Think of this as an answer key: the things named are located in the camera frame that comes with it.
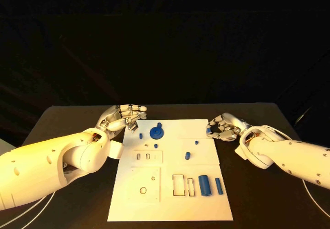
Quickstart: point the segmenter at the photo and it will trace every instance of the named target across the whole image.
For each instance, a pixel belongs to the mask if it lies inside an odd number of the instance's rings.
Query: blue object
[[[191,153],[186,152],[186,157],[185,157],[185,159],[189,160],[189,158],[191,158]]]
[[[165,131],[162,129],[162,123],[159,123],[158,126],[153,127],[150,130],[150,137],[155,140],[159,140],[159,139],[162,139],[163,136],[165,136]]]
[[[220,193],[220,195],[222,195],[224,191],[222,191],[222,183],[221,183],[220,178],[215,179],[215,183],[217,183],[218,193]]]
[[[201,175],[198,177],[198,180],[199,180],[199,187],[201,187],[202,196],[208,197],[212,195],[208,175]]]

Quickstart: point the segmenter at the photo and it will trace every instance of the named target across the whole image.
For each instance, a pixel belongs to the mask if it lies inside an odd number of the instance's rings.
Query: circular hole
[[[50,164],[52,164],[52,160],[51,160],[50,156],[47,156],[47,161],[48,161]]]
[[[18,168],[15,168],[15,174],[16,174],[16,176],[19,176],[19,169]]]
[[[143,188],[140,189],[140,193],[145,194],[146,192],[148,192],[148,189],[146,189],[146,187],[143,187]]]

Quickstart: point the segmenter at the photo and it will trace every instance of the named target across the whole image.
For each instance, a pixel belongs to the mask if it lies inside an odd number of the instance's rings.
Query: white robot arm
[[[221,133],[211,131],[214,125]],[[329,148],[292,140],[267,125],[251,126],[230,113],[218,116],[207,129],[208,136],[224,141],[234,141],[241,136],[235,152],[257,167],[267,169],[276,163],[289,174],[330,189]]]
[[[123,128],[135,132],[145,106],[122,105],[103,113],[84,132],[24,146],[0,156],[0,210],[28,204],[97,172],[107,157],[119,159],[122,143],[110,139]]]

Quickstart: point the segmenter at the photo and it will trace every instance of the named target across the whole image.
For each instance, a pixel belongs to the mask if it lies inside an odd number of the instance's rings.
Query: robotic hand
[[[221,133],[212,132],[214,125]],[[209,122],[207,134],[224,141],[234,141],[241,136],[235,152],[244,160],[263,169],[276,163],[289,174],[330,189],[329,148],[293,140],[267,125],[251,126],[230,113]]]
[[[110,107],[96,128],[32,145],[0,156],[0,210],[28,204],[97,172],[107,157],[120,159],[123,144],[112,141],[124,127],[133,132],[146,119],[139,105]]]

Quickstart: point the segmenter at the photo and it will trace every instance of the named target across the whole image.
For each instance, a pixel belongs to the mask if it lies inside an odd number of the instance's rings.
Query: blue disc
[[[153,127],[150,130],[150,137],[158,140],[162,139],[163,135],[165,135],[165,131],[162,129],[162,124],[159,123],[158,126]]]

